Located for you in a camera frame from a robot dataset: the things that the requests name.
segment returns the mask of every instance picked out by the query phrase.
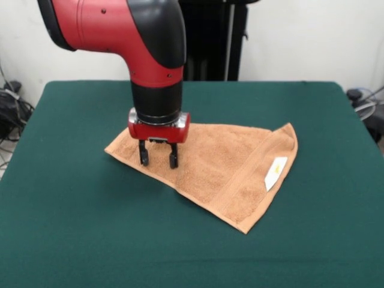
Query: towel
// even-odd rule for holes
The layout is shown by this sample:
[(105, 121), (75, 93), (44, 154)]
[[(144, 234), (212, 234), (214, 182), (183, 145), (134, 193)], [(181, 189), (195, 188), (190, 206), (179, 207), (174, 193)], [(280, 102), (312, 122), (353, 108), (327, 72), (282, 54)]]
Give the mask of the towel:
[(191, 124), (179, 144), (179, 167), (169, 167), (170, 146), (149, 143), (140, 165), (138, 141), (125, 129), (106, 149), (112, 157), (174, 188), (244, 234), (263, 216), (298, 151), (290, 123), (275, 130)]

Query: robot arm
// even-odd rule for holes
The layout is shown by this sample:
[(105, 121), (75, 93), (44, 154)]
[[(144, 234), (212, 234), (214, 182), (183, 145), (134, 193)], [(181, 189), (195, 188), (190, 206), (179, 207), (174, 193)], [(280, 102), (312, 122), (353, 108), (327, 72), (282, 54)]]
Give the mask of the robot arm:
[[(59, 47), (124, 58), (134, 103), (128, 126), (131, 135), (140, 140), (142, 164), (148, 164), (146, 140), (168, 142), (173, 151), (186, 140), (190, 117), (181, 112), (186, 39), (177, 0), (38, 3), (51, 39)], [(177, 149), (175, 157), (171, 166), (177, 167)]]

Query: black stand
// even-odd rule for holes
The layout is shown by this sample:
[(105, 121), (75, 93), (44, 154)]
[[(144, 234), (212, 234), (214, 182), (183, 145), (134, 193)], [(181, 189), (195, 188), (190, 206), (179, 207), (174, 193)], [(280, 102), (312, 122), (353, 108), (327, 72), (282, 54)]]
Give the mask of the black stand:
[(238, 80), (247, 4), (257, 1), (179, 1), (187, 32), (184, 80)]

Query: table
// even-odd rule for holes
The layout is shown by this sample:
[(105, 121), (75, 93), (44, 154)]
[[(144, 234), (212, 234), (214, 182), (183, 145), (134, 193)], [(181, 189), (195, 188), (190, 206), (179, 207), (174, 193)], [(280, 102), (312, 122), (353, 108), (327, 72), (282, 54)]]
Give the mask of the table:
[(193, 122), (297, 132), (249, 234), (104, 153), (129, 82), (52, 82), (0, 183), (0, 287), (384, 287), (384, 161), (337, 84), (184, 91)]

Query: red housing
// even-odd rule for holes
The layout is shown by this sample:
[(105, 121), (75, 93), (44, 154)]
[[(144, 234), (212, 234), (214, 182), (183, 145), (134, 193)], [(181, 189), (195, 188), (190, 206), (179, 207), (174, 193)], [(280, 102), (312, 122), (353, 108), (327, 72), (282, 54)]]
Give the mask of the red housing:
[(52, 2), (63, 36), (72, 48), (120, 55), (128, 65), (131, 81), (140, 86), (162, 88), (182, 80), (183, 67), (168, 69), (152, 57), (127, 0)]

